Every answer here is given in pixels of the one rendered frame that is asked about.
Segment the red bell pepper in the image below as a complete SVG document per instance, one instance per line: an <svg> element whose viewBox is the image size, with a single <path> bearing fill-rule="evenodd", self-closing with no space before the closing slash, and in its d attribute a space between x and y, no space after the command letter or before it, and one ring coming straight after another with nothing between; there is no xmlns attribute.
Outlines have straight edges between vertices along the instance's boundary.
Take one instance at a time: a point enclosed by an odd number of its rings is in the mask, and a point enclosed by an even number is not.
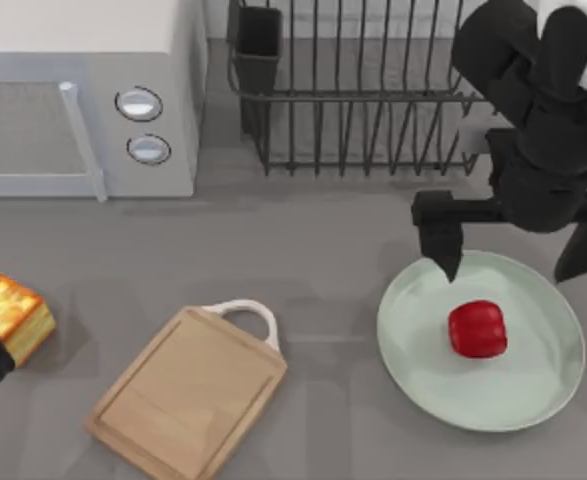
<svg viewBox="0 0 587 480"><path fill-rule="evenodd" d="M488 300L474 300L454 308L448 316L448 336L453 351L465 358L494 358L508 347L502 310Z"/></svg>

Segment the pale green plate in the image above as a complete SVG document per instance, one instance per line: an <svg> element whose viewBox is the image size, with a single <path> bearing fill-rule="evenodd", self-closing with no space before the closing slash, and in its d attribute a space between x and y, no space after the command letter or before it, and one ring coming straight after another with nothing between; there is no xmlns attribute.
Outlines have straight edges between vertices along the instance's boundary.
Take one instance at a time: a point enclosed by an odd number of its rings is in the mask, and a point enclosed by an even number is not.
<svg viewBox="0 0 587 480"><path fill-rule="evenodd" d="M507 348L493 358L465 358L449 338L449 314L478 300L503 314ZM585 370L584 335L565 297L529 266L485 251L465 251L454 281L426 258L402 270L382 297L377 341L411 401L478 432L517 431L552 418Z"/></svg>

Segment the black cutlery holder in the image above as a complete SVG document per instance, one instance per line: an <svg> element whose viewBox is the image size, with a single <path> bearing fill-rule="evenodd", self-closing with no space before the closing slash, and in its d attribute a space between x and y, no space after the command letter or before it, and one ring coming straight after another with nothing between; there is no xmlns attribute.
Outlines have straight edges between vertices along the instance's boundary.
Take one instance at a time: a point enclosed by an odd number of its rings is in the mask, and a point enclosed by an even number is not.
<svg viewBox="0 0 587 480"><path fill-rule="evenodd" d="M248 6L235 10L233 65L238 80L242 131L260 140L281 58L282 12L273 7Z"/></svg>

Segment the wooden cutting board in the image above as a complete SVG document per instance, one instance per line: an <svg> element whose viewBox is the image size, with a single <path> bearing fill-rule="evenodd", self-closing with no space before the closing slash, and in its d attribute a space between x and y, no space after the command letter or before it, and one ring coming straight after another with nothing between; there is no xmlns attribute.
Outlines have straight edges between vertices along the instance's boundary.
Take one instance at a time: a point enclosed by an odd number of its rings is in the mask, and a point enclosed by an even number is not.
<svg viewBox="0 0 587 480"><path fill-rule="evenodd" d="M85 428L152 480L215 480L287 371L260 302L180 310L88 415Z"/></svg>

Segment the small round microwave knob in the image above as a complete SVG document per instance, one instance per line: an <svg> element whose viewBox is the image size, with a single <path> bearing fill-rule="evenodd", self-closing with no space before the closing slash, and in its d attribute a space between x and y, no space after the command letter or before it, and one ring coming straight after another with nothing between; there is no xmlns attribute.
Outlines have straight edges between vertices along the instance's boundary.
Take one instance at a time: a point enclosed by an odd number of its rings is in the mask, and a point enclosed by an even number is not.
<svg viewBox="0 0 587 480"><path fill-rule="evenodd" d="M145 134L127 141L128 155L142 165L157 166L166 162L172 154L170 144L160 136Z"/></svg>

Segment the large round microwave knob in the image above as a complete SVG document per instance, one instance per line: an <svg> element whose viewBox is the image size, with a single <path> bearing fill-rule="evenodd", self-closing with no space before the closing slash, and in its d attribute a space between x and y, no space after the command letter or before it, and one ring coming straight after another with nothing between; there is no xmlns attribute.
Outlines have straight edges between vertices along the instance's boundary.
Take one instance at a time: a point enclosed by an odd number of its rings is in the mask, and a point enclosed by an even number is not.
<svg viewBox="0 0 587 480"><path fill-rule="evenodd" d="M117 111L132 122L152 122L163 112L161 97L151 89L142 86L117 92L114 104Z"/></svg>

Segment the pale microwave oven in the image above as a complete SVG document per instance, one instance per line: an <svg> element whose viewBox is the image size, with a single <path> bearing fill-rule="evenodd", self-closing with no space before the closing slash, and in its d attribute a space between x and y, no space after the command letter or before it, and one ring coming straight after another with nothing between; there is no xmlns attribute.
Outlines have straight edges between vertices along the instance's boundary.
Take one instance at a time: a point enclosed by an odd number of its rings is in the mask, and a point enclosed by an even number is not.
<svg viewBox="0 0 587 480"><path fill-rule="evenodd" d="M97 199L63 81L78 86L108 199L190 196L207 67L202 0L0 0L0 197ZM117 111L116 93L135 86L161 97L159 118ZM128 155L127 141L145 134L170 144L166 162Z"/></svg>

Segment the yellow bread piece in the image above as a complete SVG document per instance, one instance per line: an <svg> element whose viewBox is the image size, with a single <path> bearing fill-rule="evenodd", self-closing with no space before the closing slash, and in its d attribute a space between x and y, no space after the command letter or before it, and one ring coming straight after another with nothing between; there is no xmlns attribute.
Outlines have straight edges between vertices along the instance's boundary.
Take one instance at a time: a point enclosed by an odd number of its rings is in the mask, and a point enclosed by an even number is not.
<svg viewBox="0 0 587 480"><path fill-rule="evenodd" d="M0 340L21 368L57 328L37 292L0 274Z"/></svg>

